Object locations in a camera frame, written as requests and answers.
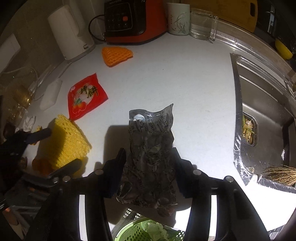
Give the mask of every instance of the plastic food package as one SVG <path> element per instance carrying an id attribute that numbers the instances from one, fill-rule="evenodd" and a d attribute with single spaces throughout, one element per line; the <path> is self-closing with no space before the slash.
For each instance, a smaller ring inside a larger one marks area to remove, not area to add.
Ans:
<path id="1" fill-rule="evenodd" d="M 99 85 L 96 74 L 90 75 L 71 87 L 68 93 L 70 120 L 74 121 L 97 108 L 108 99 Z"/>
<path id="2" fill-rule="evenodd" d="M 173 104 L 159 112 L 129 112 L 131 154 L 123 169 L 117 194 L 119 202 L 159 210 L 176 204 L 172 185 L 175 175 L 171 158 L 172 108 Z"/>

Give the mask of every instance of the wall outlet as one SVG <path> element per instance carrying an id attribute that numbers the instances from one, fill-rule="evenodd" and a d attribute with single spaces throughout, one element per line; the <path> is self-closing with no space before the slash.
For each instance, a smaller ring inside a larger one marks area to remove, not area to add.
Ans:
<path id="1" fill-rule="evenodd" d="M 0 73 L 2 73 L 13 57 L 20 51 L 20 45 L 15 35 L 10 35 L 0 46 Z"/>

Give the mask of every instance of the yellow foam net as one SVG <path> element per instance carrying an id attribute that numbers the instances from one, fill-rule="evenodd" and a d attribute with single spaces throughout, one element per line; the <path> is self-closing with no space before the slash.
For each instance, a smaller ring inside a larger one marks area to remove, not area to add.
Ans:
<path id="1" fill-rule="evenodd" d="M 58 115 L 45 149 L 45 157 L 52 168 L 59 169 L 76 158 L 84 159 L 91 147 L 70 120 Z"/>

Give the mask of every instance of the lettuce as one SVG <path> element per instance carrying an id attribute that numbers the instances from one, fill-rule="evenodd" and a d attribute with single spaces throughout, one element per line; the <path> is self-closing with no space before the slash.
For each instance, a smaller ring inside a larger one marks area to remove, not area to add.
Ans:
<path id="1" fill-rule="evenodd" d="M 157 240 L 168 241 L 167 231 L 163 228 L 163 225 L 161 223 L 148 220 L 147 222 L 144 223 L 143 227 L 153 241 L 157 241 Z"/>

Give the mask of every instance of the orange foam net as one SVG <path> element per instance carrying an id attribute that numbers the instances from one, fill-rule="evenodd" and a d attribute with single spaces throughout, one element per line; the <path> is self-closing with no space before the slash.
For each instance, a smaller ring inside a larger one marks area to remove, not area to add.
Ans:
<path id="1" fill-rule="evenodd" d="M 102 56 L 107 66 L 113 67 L 129 58 L 133 57 L 133 52 L 123 47 L 104 47 Z"/>

